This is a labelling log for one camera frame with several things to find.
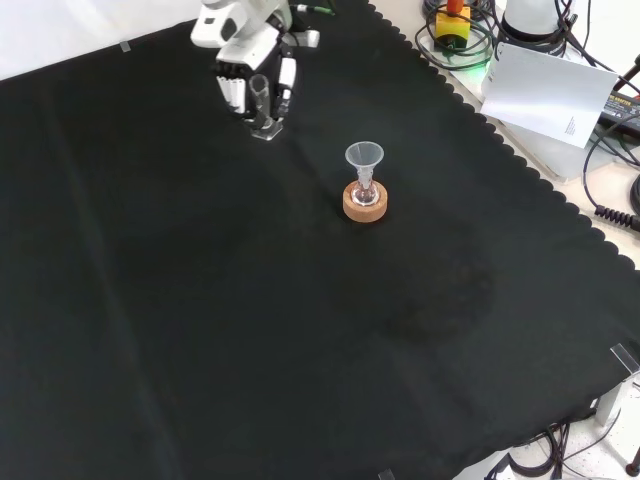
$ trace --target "round wooden stand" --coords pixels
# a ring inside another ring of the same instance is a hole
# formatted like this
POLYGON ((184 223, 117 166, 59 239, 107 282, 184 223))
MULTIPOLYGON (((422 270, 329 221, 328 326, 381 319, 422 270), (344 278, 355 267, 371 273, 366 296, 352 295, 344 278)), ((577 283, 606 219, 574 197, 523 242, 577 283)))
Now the round wooden stand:
POLYGON ((372 223, 380 220, 385 213, 387 213, 387 189, 380 185, 378 182, 374 182, 378 187, 378 192, 380 192, 380 200, 375 205, 371 205, 369 207, 363 207, 361 205, 356 205, 351 200, 351 190, 358 182, 350 183, 347 188, 342 192, 342 208, 344 209, 344 213, 347 214, 354 222, 358 223, 372 223))

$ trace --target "robotic arm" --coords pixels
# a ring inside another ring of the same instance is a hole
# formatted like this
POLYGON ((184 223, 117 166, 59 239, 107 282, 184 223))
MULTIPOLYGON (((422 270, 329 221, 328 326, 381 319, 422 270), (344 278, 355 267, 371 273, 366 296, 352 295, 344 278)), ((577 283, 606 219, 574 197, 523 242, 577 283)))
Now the robotic arm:
POLYGON ((316 48, 320 34, 295 21, 288 0, 202 2, 191 40, 220 49, 215 73, 230 111, 253 136, 272 140, 282 130, 295 84, 293 45, 316 48))

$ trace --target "paper sheet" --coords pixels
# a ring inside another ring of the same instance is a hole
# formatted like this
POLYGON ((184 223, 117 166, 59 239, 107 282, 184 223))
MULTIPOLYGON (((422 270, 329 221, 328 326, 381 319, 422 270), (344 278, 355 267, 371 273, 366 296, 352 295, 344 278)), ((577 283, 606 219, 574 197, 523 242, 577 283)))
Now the paper sheet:
POLYGON ((498 58, 483 85, 481 112, 583 148, 616 74, 504 43, 498 58))

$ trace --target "black cable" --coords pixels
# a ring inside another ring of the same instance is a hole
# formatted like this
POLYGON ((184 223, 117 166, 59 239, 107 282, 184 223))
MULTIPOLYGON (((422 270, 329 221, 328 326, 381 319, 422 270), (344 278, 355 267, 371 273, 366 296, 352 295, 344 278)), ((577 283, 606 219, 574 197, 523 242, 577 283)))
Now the black cable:
POLYGON ((629 202, 631 203, 631 208, 636 215, 640 215, 640 175, 636 178, 633 185, 631 185, 631 192, 629 192, 629 202))
MULTIPOLYGON (((614 72, 611 68, 607 67, 604 63, 602 63, 600 60, 594 58, 592 55, 590 55, 584 48, 582 48, 582 45, 580 45, 580 43, 578 42, 578 40, 576 39, 575 36, 573 36, 573 34, 569 35, 568 37, 568 41, 569 44, 571 46, 573 46, 573 48, 575 48, 576 50, 578 50, 582 56, 592 65, 592 66, 596 66, 596 65, 600 65, 602 68, 604 68, 605 70, 609 71, 609 72, 614 72)), ((636 87, 633 83, 631 83, 629 80, 627 80, 626 78, 624 78, 623 76, 619 75, 616 73, 616 75, 618 75, 618 79, 623 82, 625 85, 628 85, 629 87, 631 87, 633 90, 635 90, 636 92, 638 92, 638 95, 640 95, 640 88, 636 87)))
POLYGON ((564 466, 564 454, 567 451, 567 445, 569 444, 569 432, 571 430, 571 424, 567 423, 564 427, 564 432, 560 435, 560 448, 558 449, 558 455, 556 457, 556 466, 551 474, 551 479, 562 478, 562 467, 564 466))
MULTIPOLYGON (((567 8, 565 10, 566 12, 568 12, 569 7, 571 7, 571 1, 572 0, 570 0, 567 3, 567 8)), ((495 1, 490 2, 490 5, 491 5, 491 14, 493 16, 493 19, 496 22, 496 26, 498 27, 498 30, 501 35, 500 41, 505 41, 506 43, 511 43, 512 45, 515 45, 517 47, 527 48, 529 50, 534 50, 541 53, 549 53, 551 50, 557 48, 557 46, 562 42, 565 43, 565 46, 563 48, 566 48, 566 42, 569 38, 569 34, 571 33, 570 28, 567 29, 564 27, 560 27, 551 35, 548 35, 544 38, 541 38, 540 40, 533 41, 533 42, 525 42, 522 40, 518 40, 517 38, 513 38, 513 36, 509 34, 505 30, 505 28, 502 26, 500 19, 498 18, 498 13, 496 11, 495 1)), ((564 21, 564 19, 562 21, 562 24, 565 27, 568 27, 568 24, 564 21)))
POLYGON ((576 472, 573 468, 571 468, 569 465, 567 465, 566 463, 562 462, 562 465, 564 466, 564 468, 566 468, 567 470, 569 470, 570 472, 575 473, 576 475, 578 475, 579 477, 582 478, 587 478, 584 475, 582 475, 580 472, 576 472))
POLYGON ((622 147, 622 149, 627 152, 627 155, 629 155, 629 157, 631 158, 633 164, 636 167, 640 167, 640 162, 638 161, 638 159, 636 158, 636 156, 633 154, 633 152, 631 151, 631 149, 629 148, 629 146, 625 143, 625 141, 620 138, 618 139, 618 143, 620 143, 620 146, 622 147))
MULTIPOLYGON (((493 1, 495 0, 470 0, 469 5, 467 6, 473 7, 471 8, 471 19, 476 21, 482 20, 482 14, 480 11, 490 14, 490 2, 493 1)), ((422 12, 424 13, 425 18, 429 12, 438 9, 446 3, 447 2, 445 0, 422 0, 422 12)))
POLYGON ((589 4, 587 6, 587 36, 584 37, 584 43, 582 44, 582 48, 584 50, 587 49, 587 43, 589 43, 590 34, 591 34, 591 0, 589 0, 589 4))
POLYGON ((484 480, 497 480, 497 479, 498 479, 498 466, 496 465, 491 470, 489 470, 489 473, 487 473, 487 476, 484 477, 484 480))
POLYGON ((486 27, 483 26, 479 21, 467 18, 463 15, 460 15, 458 13, 453 13, 453 12, 448 12, 446 10, 446 6, 439 6, 437 8, 434 8, 432 10, 428 10, 426 12, 426 23, 424 25, 424 27, 420 28, 415 35, 415 44, 418 48, 418 50, 420 51, 420 53, 427 59, 429 60, 431 63, 433 63, 434 65, 442 68, 443 70, 448 70, 448 71, 459 71, 459 70, 467 70, 469 68, 475 68, 481 65, 486 65, 489 60, 491 59, 491 54, 485 54, 485 52, 487 52, 489 49, 494 48, 495 47, 495 43, 496 43, 496 38, 493 35, 493 28, 495 27, 495 25, 491 25, 491 23, 489 22, 489 18, 487 17, 486 12, 484 12, 482 10, 482 8, 480 7, 476 7, 473 5, 470 5, 471 11, 472 12, 478 12, 479 15, 483 18, 484 22, 486 23, 486 27), (439 13, 446 13, 447 15, 451 16, 451 17, 456 17, 456 18, 461 18, 467 22, 469 22, 471 24, 471 30, 473 31, 477 31, 480 32, 482 34, 482 37, 480 38, 480 40, 478 40, 476 43, 474 43, 473 45, 469 46, 469 47, 464 47, 464 48, 453 48, 445 43, 442 43, 440 40, 438 40, 435 37, 435 34, 433 33, 433 31, 431 30, 431 25, 432 23, 435 22, 436 16, 439 13), (429 34, 429 36, 432 38, 434 46, 439 46, 441 48, 444 49, 445 53, 449 53, 451 55, 457 55, 457 56, 463 56, 463 57, 474 57, 474 56, 478 56, 478 55, 484 55, 485 58, 483 58, 480 61, 477 62, 471 62, 471 63, 467 63, 465 65, 445 65, 443 64, 438 58, 436 58, 434 56, 434 54, 430 51, 428 51, 421 43, 420 43, 420 34, 424 31, 427 31, 427 33, 429 34), (482 48, 481 50, 476 50, 476 51, 472 51, 474 48, 476 48, 477 46, 481 45, 482 43, 485 43, 484 48, 482 48))
POLYGON ((589 450, 590 448, 595 447, 597 444, 599 444, 601 441, 603 441, 605 438, 607 438, 607 435, 609 435, 609 432, 611 432, 611 430, 613 430, 613 427, 616 426, 616 423, 618 423, 618 419, 620 418, 620 414, 622 413, 622 409, 618 410, 618 415, 616 415, 615 420, 613 421, 613 423, 611 423, 611 425, 609 425, 609 428, 607 428, 607 431, 604 432, 604 434, 595 442, 593 442, 591 445, 587 445, 584 448, 581 448, 580 450, 578 450, 576 453, 572 453, 571 455, 569 455, 568 457, 566 457, 564 459, 564 461, 566 462, 567 460, 569 460, 570 458, 575 457, 576 455, 580 455, 581 453, 586 452, 587 450, 589 450))
MULTIPOLYGON (((591 137, 589 137, 589 142, 591 143, 595 143, 595 140, 591 137)), ((598 145, 598 148, 604 152, 607 152, 609 155, 613 155, 615 157, 620 158, 620 160, 622 160, 625 163, 628 163, 631 166, 636 166, 635 163, 633 162, 633 160, 631 160, 630 158, 625 157, 624 155, 622 155, 620 153, 620 151, 614 147, 613 145, 611 145, 609 143, 609 141, 606 138, 602 139, 602 143, 604 143, 604 145, 607 147, 603 147, 602 145, 598 145)))
POLYGON ((630 215, 628 213, 619 212, 617 210, 612 210, 610 208, 604 207, 602 205, 598 205, 596 201, 591 196, 591 192, 589 191, 589 186, 587 185, 587 170, 589 167, 589 161, 591 160, 591 156, 593 152, 597 148, 597 146, 602 142, 603 137, 611 134, 616 128, 618 128, 623 123, 628 122, 629 120, 633 120, 634 118, 639 118, 640 113, 636 113, 635 115, 628 115, 624 118, 621 118, 616 123, 611 125, 603 134, 598 131, 594 133, 598 136, 598 140, 594 142, 587 154, 587 158, 584 162, 584 168, 582 169, 582 186, 584 187, 584 192, 587 195, 589 201, 596 207, 596 215, 602 217, 610 222, 617 223, 620 226, 631 228, 636 232, 640 232, 640 217, 636 217, 635 215, 630 215))
POLYGON ((301 13, 320 13, 323 15, 332 15, 335 16, 335 10, 326 7, 316 7, 313 5, 302 5, 299 3, 291 3, 289 4, 289 8, 291 8, 292 12, 301 12, 301 13))
POLYGON ((549 446, 551 448, 551 452, 549 453, 549 458, 541 465, 536 467, 525 467, 524 465, 520 465, 513 459, 513 456, 509 454, 509 466, 511 470, 515 473, 522 475, 523 477, 535 478, 546 475, 551 471, 556 463, 556 452, 558 448, 558 442, 556 441, 556 437, 551 430, 551 428, 547 428, 544 433, 545 438, 549 442, 549 446))

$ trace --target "clear plastic funnel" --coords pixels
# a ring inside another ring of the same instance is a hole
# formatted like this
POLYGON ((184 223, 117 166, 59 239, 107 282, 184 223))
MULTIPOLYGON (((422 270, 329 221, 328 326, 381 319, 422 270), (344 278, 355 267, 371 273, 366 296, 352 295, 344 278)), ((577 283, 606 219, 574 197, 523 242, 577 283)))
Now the clear plastic funnel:
POLYGON ((373 169, 384 158, 384 150, 373 142, 358 142, 347 148, 347 162, 356 167, 358 183, 351 191, 351 200, 364 207, 380 200, 380 192, 373 182, 373 169))
POLYGON ((266 118, 271 119, 271 94, 269 80, 264 75, 254 75, 249 80, 249 90, 253 95, 256 109, 266 118))

